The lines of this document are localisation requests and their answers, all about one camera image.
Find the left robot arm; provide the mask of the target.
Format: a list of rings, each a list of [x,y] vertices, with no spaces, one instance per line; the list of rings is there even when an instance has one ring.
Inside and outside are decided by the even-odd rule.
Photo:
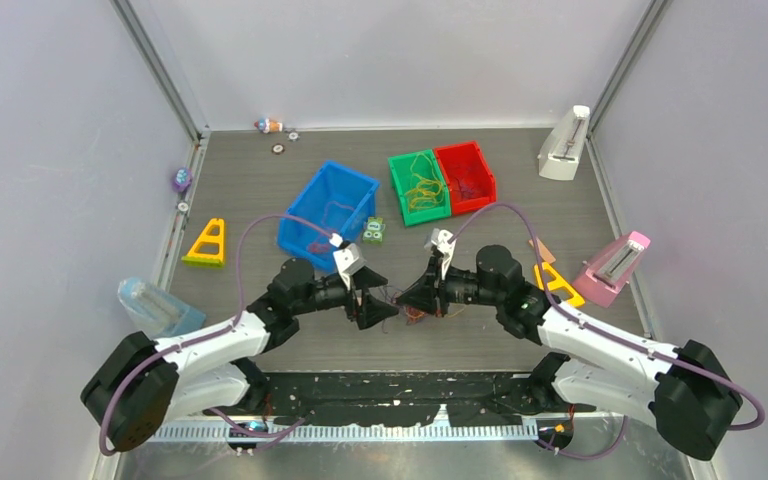
[[[131,451],[164,423],[211,407],[258,412],[267,389],[252,357],[287,342],[303,314],[341,308],[361,330],[396,315],[394,305],[371,293],[387,283],[367,266],[347,277],[316,277],[309,261],[292,258],[260,297],[229,320],[160,339],[141,331],[127,335],[80,394],[100,426],[101,452]]]

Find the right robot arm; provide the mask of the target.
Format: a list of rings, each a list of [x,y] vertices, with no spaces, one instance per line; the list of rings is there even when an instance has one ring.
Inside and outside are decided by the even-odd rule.
[[[509,334],[550,350],[533,370],[537,406],[583,404],[621,414],[689,457],[713,458],[743,400],[726,386],[729,376],[708,346],[689,340],[677,347],[601,322],[528,281],[501,245],[481,248],[473,271],[445,268],[443,259],[432,254],[399,305],[428,314],[452,304],[492,307]]]

